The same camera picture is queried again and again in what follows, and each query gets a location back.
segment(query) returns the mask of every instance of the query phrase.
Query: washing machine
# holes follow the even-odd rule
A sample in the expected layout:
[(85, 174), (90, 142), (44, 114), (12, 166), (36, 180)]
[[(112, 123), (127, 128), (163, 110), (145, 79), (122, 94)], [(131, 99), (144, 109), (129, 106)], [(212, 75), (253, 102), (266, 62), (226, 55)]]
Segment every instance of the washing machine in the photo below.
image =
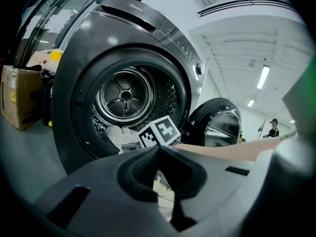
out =
[(103, 1), (72, 36), (55, 77), (52, 123), (65, 170), (118, 153), (108, 126), (139, 131), (165, 115), (180, 130), (192, 124), (204, 77), (197, 52), (167, 18), (137, 0)]

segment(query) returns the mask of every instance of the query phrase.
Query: person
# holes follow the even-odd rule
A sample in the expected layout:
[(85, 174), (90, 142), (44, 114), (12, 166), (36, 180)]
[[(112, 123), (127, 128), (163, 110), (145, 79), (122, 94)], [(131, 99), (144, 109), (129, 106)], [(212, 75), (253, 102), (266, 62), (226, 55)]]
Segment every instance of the person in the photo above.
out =
[(278, 131), (278, 128), (277, 128), (277, 119), (274, 118), (271, 122), (271, 125), (272, 125), (272, 129), (269, 131), (269, 133), (267, 135), (264, 136), (264, 138), (267, 138), (267, 137), (278, 137), (278, 134), (279, 134), (279, 131)]

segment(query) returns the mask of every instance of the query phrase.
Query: black sticker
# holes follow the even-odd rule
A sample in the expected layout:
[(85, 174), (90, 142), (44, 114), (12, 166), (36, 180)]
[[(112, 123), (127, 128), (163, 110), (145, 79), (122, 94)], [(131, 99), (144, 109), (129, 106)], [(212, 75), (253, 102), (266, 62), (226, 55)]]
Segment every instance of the black sticker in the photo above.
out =
[(139, 138), (143, 142), (145, 148), (160, 145), (150, 126), (146, 128), (141, 134), (139, 134)]

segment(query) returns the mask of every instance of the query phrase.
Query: air vent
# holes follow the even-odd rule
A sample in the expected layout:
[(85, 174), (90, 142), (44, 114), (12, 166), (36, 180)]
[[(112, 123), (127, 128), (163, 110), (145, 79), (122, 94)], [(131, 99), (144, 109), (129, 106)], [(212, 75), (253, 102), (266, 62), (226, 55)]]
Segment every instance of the air vent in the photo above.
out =
[(251, 5), (276, 6), (276, 7), (281, 7), (281, 8), (289, 9), (292, 11), (296, 11), (290, 3), (284, 2), (281, 0), (236, 0), (236, 1), (225, 2), (225, 3), (221, 3), (218, 5), (209, 7), (202, 11), (199, 11), (197, 14), (199, 15), (199, 17), (204, 17), (208, 14), (211, 14), (217, 11), (230, 9), (230, 8), (236, 8), (236, 7), (251, 6)]
[(250, 172), (250, 170), (236, 168), (236, 167), (232, 167), (232, 166), (227, 167), (225, 170), (228, 172), (243, 175), (243, 176), (247, 176)]
[(148, 32), (154, 32), (156, 30), (156, 28), (154, 26), (152, 26), (151, 24), (147, 23), (146, 21), (130, 14), (127, 13), (123, 10), (119, 10), (116, 8), (112, 8), (112, 7), (108, 7), (105, 5), (102, 5), (99, 9), (99, 11), (104, 11), (105, 13), (126, 19), (127, 21), (130, 21), (142, 28), (144, 28), (145, 30), (147, 30)]

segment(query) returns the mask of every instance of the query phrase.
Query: open washer door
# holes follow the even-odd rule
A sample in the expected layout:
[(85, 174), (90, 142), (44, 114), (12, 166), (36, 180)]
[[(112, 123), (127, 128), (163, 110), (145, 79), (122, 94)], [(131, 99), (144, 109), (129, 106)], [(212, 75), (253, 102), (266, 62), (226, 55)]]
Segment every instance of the open washer door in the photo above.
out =
[(181, 142), (205, 147), (238, 143), (241, 115), (226, 98), (214, 98), (200, 105), (183, 126)]

